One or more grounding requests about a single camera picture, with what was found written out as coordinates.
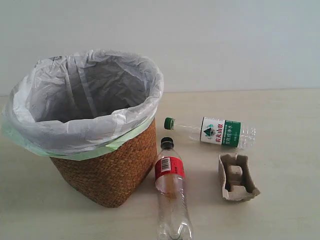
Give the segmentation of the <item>green-cap clear water bottle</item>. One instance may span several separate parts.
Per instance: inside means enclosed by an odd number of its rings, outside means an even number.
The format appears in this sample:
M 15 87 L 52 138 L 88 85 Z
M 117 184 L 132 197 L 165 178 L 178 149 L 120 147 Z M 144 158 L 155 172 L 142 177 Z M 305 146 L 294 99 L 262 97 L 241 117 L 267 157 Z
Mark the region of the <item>green-cap clear water bottle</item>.
M 224 147 L 245 149 L 251 147 L 256 139 L 256 129 L 239 121 L 203 117 L 200 125 L 190 126 L 172 117 L 166 117 L 163 123 L 166 130 L 186 134 L 197 142 Z

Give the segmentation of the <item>grey pulp cardboard tray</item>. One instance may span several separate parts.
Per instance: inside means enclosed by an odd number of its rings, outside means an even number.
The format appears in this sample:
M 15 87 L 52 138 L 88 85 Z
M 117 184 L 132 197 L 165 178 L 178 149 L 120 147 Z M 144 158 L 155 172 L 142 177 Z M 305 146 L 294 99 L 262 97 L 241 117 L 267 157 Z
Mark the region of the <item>grey pulp cardboard tray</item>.
M 261 194 L 252 180 L 248 160 L 248 156 L 241 154 L 218 155 L 218 176 L 223 200 L 246 202 Z

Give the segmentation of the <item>red-label black-cap clear bottle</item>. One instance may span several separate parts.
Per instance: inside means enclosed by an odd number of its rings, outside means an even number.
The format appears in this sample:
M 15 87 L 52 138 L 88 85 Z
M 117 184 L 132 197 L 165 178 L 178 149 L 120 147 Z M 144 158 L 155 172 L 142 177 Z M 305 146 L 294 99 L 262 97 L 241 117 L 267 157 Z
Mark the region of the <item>red-label black-cap clear bottle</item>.
M 186 200 L 184 163 L 174 150 L 172 138 L 162 138 L 160 147 L 154 165 L 158 192 L 157 238 L 191 240 L 194 235 Z

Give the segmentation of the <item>woven wicker waste basket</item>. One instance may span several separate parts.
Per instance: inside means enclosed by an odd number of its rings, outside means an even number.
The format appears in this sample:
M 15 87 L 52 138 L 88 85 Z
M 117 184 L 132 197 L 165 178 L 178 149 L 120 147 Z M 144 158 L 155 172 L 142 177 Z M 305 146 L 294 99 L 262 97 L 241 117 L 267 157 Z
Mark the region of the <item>woven wicker waste basket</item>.
M 157 158 L 156 122 L 117 150 L 82 161 L 52 157 L 63 179 L 93 202 L 121 206 L 152 170 Z

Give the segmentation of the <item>white plastic bin liner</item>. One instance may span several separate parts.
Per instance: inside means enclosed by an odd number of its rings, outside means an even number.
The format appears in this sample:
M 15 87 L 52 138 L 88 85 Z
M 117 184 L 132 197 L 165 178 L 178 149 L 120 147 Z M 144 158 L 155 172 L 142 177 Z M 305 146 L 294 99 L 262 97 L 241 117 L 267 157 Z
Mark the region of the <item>white plastic bin liner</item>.
M 36 155 L 83 161 L 144 132 L 163 92 L 159 67 L 136 53 L 97 49 L 44 58 L 9 94 L 1 130 Z

